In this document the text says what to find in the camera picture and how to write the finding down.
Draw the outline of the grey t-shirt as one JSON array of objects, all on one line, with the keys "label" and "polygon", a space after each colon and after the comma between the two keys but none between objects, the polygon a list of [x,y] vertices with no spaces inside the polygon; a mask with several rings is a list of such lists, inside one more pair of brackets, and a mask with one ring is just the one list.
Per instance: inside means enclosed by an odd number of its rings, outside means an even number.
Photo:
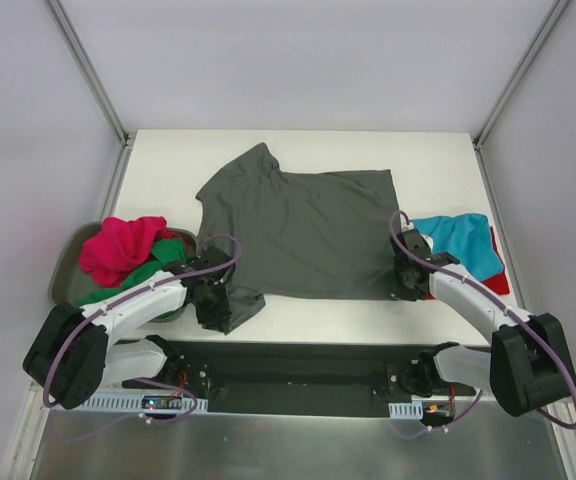
[{"label": "grey t-shirt", "polygon": [[398,201],[388,170],[289,173],[260,143],[198,191],[199,238],[242,254],[227,281],[227,332],[268,295],[387,300],[392,273],[388,220]]}]

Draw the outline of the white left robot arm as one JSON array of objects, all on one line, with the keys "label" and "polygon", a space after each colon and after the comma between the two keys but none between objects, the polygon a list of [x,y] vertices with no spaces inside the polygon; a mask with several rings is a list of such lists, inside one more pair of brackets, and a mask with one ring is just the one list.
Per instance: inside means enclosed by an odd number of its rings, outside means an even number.
[{"label": "white left robot arm", "polygon": [[205,326],[227,331],[231,310],[225,277],[239,257],[211,245],[187,261],[173,261],[118,294],[77,307],[64,302],[44,320],[23,362],[43,389],[46,407],[74,409],[101,386],[126,380],[172,387],[179,356],[158,336],[127,336],[162,315],[193,305]]}]

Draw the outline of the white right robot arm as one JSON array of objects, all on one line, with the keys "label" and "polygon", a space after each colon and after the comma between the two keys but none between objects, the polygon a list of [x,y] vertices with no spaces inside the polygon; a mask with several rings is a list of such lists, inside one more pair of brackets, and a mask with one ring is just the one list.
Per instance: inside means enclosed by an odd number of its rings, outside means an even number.
[{"label": "white right robot arm", "polygon": [[544,412],[566,398],[576,413],[576,373],[561,322],[504,302],[451,254],[432,253],[415,229],[394,234],[391,295],[432,298],[459,314],[488,342],[488,351],[445,342],[424,350],[399,376],[403,389],[430,397],[458,383],[494,395],[509,415]]}]

